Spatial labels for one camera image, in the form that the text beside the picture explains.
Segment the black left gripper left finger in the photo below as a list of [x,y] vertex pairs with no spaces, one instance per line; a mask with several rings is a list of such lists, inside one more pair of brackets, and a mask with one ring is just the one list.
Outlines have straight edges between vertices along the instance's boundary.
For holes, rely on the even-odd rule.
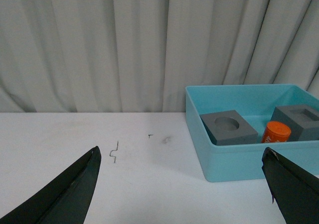
[[82,224],[101,165],[98,146],[90,149],[36,194],[0,219],[2,224]]

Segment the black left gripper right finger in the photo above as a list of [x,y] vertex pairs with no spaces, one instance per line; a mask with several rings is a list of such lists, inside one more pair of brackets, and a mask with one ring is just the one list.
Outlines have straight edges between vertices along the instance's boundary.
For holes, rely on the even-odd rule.
[[273,201],[288,224],[319,222],[319,179],[283,155],[267,147],[262,156]]

